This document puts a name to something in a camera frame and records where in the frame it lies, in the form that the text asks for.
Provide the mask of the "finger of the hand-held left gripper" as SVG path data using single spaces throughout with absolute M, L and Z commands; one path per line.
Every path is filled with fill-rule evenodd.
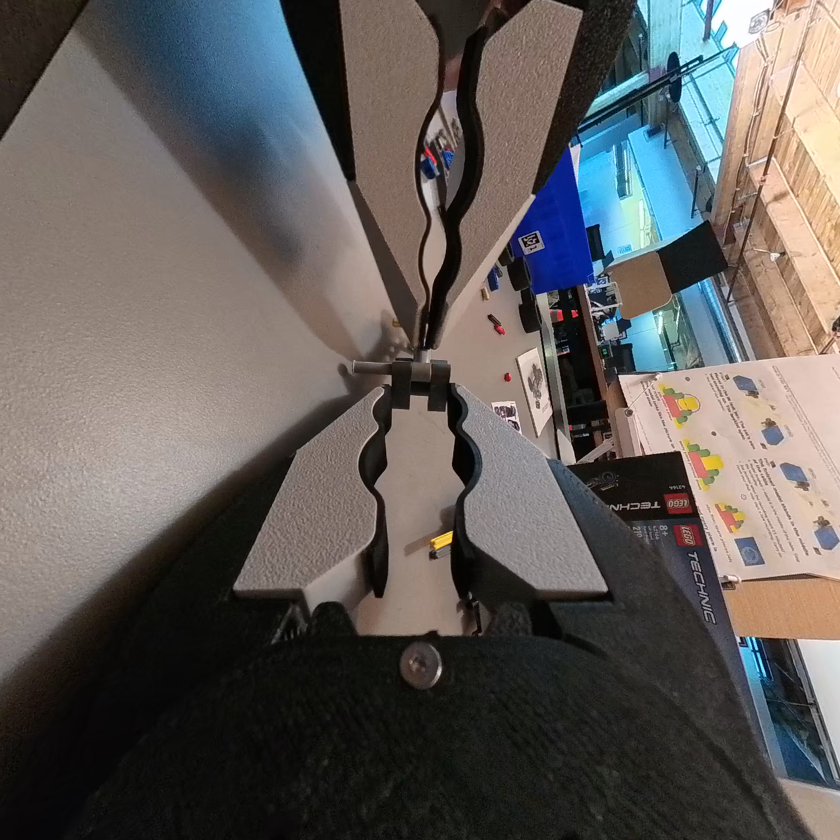
M 414 1 L 341 1 L 354 175 L 350 192 L 407 340 L 419 344 L 428 289 L 421 134 L 438 101 L 440 44 Z
M 435 350 L 522 220 L 570 67 L 583 11 L 535 1 L 489 17 L 465 44 L 456 106 L 463 172 L 444 211 L 446 250 L 428 304 L 423 349 Z

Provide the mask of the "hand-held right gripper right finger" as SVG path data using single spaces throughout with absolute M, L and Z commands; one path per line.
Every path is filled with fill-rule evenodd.
M 591 601 L 607 584 L 542 450 L 464 386 L 448 391 L 455 504 L 450 570 L 478 602 Z

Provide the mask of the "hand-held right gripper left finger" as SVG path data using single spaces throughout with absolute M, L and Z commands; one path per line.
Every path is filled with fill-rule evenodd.
M 383 597 L 389 572 L 385 502 L 392 390 L 375 387 L 294 454 L 234 583 L 236 595 L 316 608 Z

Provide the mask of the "black lego connector with pin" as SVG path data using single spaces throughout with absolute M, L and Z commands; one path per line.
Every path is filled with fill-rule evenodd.
M 354 375 L 390 377 L 392 409 L 408 410 L 413 396 L 424 396 L 429 412 L 442 413 L 447 410 L 451 367 L 445 360 L 433 360 L 426 353 L 421 353 L 419 360 L 354 360 L 351 371 Z

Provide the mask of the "partly built lego car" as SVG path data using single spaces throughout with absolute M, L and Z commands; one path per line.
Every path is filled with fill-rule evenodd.
M 419 171 L 428 181 L 448 179 L 460 146 L 462 132 L 457 120 L 433 120 L 427 128 L 419 158 Z

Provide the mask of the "lego set box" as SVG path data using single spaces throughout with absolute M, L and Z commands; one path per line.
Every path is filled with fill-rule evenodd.
M 682 458 L 669 453 L 579 462 L 570 471 L 658 554 L 715 640 L 773 770 L 785 778 L 780 741 L 759 679 L 744 666 Z

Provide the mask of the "blue plastic bin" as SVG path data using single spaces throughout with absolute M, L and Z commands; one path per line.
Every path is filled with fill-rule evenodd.
M 579 146 L 566 149 L 529 210 L 532 231 L 542 241 L 528 258 L 538 295 L 582 286 L 594 276 L 575 169 L 579 161 Z

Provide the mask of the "white paper leaflet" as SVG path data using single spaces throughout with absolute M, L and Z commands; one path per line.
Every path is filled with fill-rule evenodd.
M 550 385 L 539 348 L 532 348 L 516 359 L 534 433 L 539 438 L 553 420 Z

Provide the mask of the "tan and black chair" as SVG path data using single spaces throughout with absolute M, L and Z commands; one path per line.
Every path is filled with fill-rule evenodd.
M 711 221 L 613 261 L 606 274 L 617 288 L 622 318 L 633 320 L 668 305 L 688 287 L 728 267 Z

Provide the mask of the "printed instruction sheet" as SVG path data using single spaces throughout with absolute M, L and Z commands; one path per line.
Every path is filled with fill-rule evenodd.
M 839 357 L 618 379 L 646 455 L 676 452 L 720 574 L 839 578 Z

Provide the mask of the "cardboard box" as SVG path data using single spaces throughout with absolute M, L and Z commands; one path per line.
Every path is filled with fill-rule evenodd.
M 725 584 L 722 593 L 736 635 L 837 641 L 839 581 L 814 575 Z

